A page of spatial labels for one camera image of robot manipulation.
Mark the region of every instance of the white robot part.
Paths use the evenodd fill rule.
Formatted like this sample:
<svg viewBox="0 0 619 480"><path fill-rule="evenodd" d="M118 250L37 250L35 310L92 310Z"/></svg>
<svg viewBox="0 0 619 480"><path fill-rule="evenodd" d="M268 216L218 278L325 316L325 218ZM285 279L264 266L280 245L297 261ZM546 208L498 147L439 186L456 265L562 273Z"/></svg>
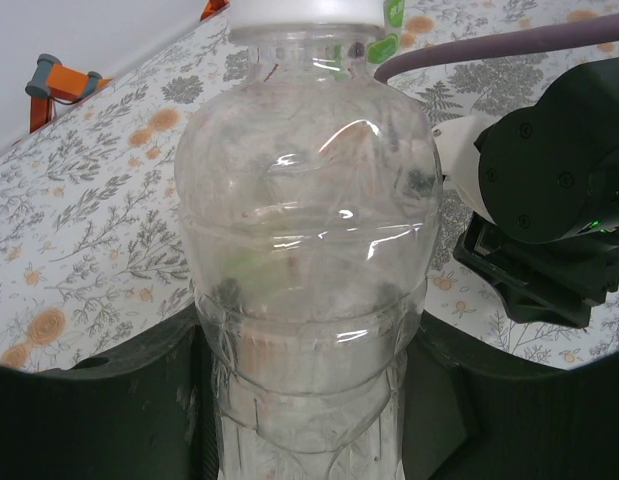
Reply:
<svg viewBox="0 0 619 480"><path fill-rule="evenodd" d="M480 194L480 152L474 146L478 136L489 125L486 119L479 117L456 118L437 125L434 137L442 174L453 182L458 196L468 207L488 222L494 223Z"/></svg>

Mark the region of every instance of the screw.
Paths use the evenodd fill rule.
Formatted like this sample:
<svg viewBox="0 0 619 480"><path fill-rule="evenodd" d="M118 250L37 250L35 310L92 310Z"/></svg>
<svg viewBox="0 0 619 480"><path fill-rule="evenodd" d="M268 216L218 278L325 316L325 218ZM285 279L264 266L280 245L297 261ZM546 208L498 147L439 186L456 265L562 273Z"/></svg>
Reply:
<svg viewBox="0 0 619 480"><path fill-rule="evenodd" d="M533 127L531 126L529 122L525 122L522 125L520 125L520 136L522 138L527 140L528 138L531 137L532 133L533 133Z"/></svg>
<svg viewBox="0 0 619 480"><path fill-rule="evenodd" d="M518 217L518 225L520 228L527 230L531 226L531 219L527 215L520 215Z"/></svg>
<svg viewBox="0 0 619 480"><path fill-rule="evenodd" d="M562 188L571 188L574 184L573 175L569 172L561 173L558 177L558 183Z"/></svg>

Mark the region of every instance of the cable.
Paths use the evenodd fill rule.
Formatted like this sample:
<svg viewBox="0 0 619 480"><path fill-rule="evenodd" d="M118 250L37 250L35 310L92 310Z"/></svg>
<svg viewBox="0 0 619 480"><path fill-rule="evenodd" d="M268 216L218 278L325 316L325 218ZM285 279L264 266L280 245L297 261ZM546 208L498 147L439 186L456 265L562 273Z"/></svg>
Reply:
<svg viewBox="0 0 619 480"><path fill-rule="evenodd" d="M405 53L376 70L376 80L387 81L404 72L486 58L555 52L619 41L619 13L576 23L550 25L520 32L443 43Z"/></svg>

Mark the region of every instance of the white wall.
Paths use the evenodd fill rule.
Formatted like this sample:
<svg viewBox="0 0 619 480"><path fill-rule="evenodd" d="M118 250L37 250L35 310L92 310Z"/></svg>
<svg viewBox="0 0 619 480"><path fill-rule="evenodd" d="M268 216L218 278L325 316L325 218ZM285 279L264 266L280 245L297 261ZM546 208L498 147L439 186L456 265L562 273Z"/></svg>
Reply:
<svg viewBox="0 0 619 480"><path fill-rule="evenodd" d="M0 0L0 153L27 135L25 85L41 53L104 77L194 28L206 0Z"/></svg>

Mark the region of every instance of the floral tablecloth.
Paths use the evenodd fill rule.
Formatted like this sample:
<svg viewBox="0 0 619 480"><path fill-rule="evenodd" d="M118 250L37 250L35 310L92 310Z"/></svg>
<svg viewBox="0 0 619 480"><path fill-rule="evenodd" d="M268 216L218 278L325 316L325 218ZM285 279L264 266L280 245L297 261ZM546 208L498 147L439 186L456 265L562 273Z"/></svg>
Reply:
<svg viewBox="0 0 619 480"><path fill-rule="evenodd" d="M403 50L619 12L619 0L407 0ZM566 69L619 43L422 69L393 85L434 123L497 118L533 103ZM191 301L176 221L175 146L189 116L244 78L226 14L108 86L0 158L0 363L68 368ZM619 292L583 331L516 325L492 289L452 259L470 211L448 191L427 309L530 360L569 368L619 348Z"/></svg>

